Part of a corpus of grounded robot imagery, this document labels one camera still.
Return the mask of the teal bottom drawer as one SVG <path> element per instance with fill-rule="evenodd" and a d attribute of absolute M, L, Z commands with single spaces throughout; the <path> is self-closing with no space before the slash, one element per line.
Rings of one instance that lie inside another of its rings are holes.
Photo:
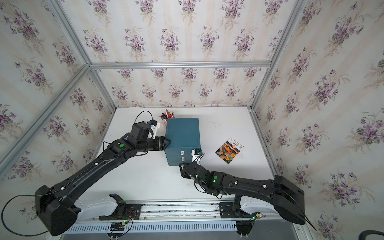
<path fill-rule="evenodd" d="M 182 163 L 192 163 L 196 156 L 166 155 L 166 158 L 169 166 L 178 166 Z"/>

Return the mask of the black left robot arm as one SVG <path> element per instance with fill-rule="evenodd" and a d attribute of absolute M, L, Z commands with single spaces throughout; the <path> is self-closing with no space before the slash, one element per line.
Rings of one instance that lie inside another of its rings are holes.
<path fill-rule="evenodd" d="M 52 236 L 59 236 L 75 223 L 97 217 L 126 218 L 126 202 L 117 194 L 79 202 L 79 197 L 113 169 L 128 159 L 164 151 L 171 140 L 155 135 L 153 121 L 139 122 L 131 132 L 110 143 L 103 152 L 84 168 L 52 187 L 43 185 L 35 192 L 36 215 Z"/>

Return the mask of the teal top drawer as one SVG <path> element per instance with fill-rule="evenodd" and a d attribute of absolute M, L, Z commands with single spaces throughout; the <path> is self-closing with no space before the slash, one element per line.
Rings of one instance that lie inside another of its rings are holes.
<path fill-rule="evenodd" d="M 185 156 L 185 155 L 192 155 L 192 150 L 194 149 L 200 149 L 200 148 L 167 148 L 165 150 L 165 153 L 166 155 L 181 155 L 181 156 Z"/>

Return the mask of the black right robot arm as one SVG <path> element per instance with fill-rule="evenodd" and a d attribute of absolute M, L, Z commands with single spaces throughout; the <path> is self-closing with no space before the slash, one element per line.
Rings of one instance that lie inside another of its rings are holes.
<path fill-rule="evenodd" d="M 259 199 L 271 204 L 284 220 L 298 225 L 306 223 L 305 193 L 283 176 L 276 175 L 272 180 L 244 179 L 210 172 L 196 162 L 181 163 L 179 168 L 183 178 L 192 179 L 206 194 Z"/>

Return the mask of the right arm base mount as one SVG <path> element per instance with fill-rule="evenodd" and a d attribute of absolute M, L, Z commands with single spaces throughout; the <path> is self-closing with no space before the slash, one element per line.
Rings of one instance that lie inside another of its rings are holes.
<path fill-rule="evenodd" d="M 218 210 L 222 219 L 250 219 L 256 213 L 261 215 L 259 218 L 281 218 L 271 204 L 244 196 L 235 196 L 231 202 L 220 202 Z"/>

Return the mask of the orange flower seed bag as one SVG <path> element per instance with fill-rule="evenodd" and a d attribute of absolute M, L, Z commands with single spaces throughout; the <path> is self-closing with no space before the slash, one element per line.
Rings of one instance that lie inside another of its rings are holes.
<path fill-rule="evenodd" d="M 238 141 L 229 138 L 222 146 L 220 146 L 215 154 L 225 163 L 230 164 L 232 160 L 244 149 Z"/>

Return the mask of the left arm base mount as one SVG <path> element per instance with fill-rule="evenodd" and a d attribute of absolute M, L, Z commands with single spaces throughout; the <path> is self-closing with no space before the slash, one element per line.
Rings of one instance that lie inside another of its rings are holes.
<path fill-rule="evenodd" d="M 127 220 L 132 217 L 138 220 L 142 204 L 129 203 L 117 194 L 98 200 L 77 200 L 75 207 L 81 209 L 77 222 L 89 219 L 96 220 Z"/>

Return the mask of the teal drawer cabinet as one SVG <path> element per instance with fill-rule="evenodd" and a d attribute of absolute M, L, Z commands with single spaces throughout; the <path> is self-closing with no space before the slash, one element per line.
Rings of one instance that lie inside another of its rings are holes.
<path fill-rule="evenodd" d="M 166 138 L 172 141 L 167 148 L 201 148 L 199 119 L 169 119 Z"/>

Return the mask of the teal drawer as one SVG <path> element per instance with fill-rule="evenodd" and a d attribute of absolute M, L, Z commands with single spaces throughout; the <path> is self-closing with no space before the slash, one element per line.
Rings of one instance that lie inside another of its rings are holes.
<path fill-rule="evenodd" d="M 178 166 L 182 163 L 192 163 L 196 156 L 166 155 L 166 158 L 169 166 Z"/>
<path fill-rule="evenodd" d="M 200 148 L 167 148 L 165 150 L 165 153 L 166 155 L 181 155 L 181 156 L 185 156 L 185 155 L 192 155 L 192 150 L 194 149 L 200 149 Z"/>

